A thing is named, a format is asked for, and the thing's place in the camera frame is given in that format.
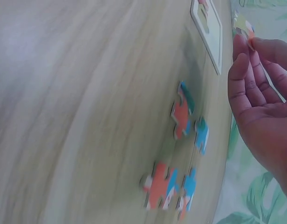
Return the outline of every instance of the hand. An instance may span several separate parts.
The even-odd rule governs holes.
[[[233,40],[228,98],[242,139],[287,195],[287,43],[254,38],[252,44],[256,51],[240,35]]]

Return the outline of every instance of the puzzle board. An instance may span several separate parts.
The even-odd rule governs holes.
[[[222,24],[212,0],[192,0],[191,17],[196,24],[217,74],[222,70]]]

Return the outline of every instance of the wooden table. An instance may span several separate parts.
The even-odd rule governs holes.
[[[191,0],[0,1],[0,224],[176,223],[174,206],[143,208],[138,182],[155,160],[197,167],[184,223],[211,223],[231,119],[228,4],[215,2],[217,76]],[[173,139],[180,79],[210,127],[204,157],[194,133]]]

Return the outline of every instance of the green leaf print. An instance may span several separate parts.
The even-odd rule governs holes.
[[[228,217],[221,219],[217,224],[260,224],[252,216],[241,212],[234,212]]]
[[[249,186],[247,195],[243,197],[246,199],[246,205],[249,211],[259,220],[262,220],[263,215],[260,207],[263,200],[263,195],[272,179],[273,176],[269,172],[255,178]]]
[[[287,197],[269,172],[252,181],[243,203],[250,214],[234,212],[217,224],[287,224]]]
[[[238,130],[237,122],[233,118],[233,124],[232,124],[232,129],[231,129],[231,133],[229,136],[229,143],[228,143],[228,152],[227,152],[228,160],[232,157],[233,152],[235,151],[238,138],[239,138],[239,130]]]
[[[277,17],[276,20],[287,20],[287,13],[284,13],[283,15]]]
[[[242,174],[246,172],[246,170],[250,167],[251,163],[254,162],[255,159],[248,149],[248,147],[244,144],[241,151],[240,161],[239,161],[239,170],[237,173],[237,178],[241,178]]]
[[[242,7],[268,8],[275,6],[287,6],[287,0],[239,0]]]

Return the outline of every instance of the finger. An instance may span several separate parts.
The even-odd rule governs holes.
[[[239,54],[244,53],[249,55],[248,47],[246,48],[246,38],[242,35],[235,35],[233,39],[233,50],[232,50],[232,59],[233,61],[237,60]]]
[[[240,121],[241,114],[252,107],[245,91],[245,76],[248,65],[248,56],[241,53],[237,56],[228,73],[228,100],[237,122]]]
[[[249,47],[246,38],[236,35],[233,40],[233,58],[236,58],[240,53],[244,53],[249,56]],[[252,106],[263,106],[267,104],[264,95],[256,85],[251,63],[248,65],[248,70],[245,76],[245,90]]]
[[[249,59],[253,69],[255,83],[262,92],[268,104],[281,103],[282,100],[278,93],[270,86],[265,71],[260,63],[259,54],[256,51],[249,50]]]
[[[275,88],[287,100],[287,71],[280,65],[260,59]]]
[[[253,38],[252,44],[260,57],[279,64],[287,71],[287,43],[280,40]]]

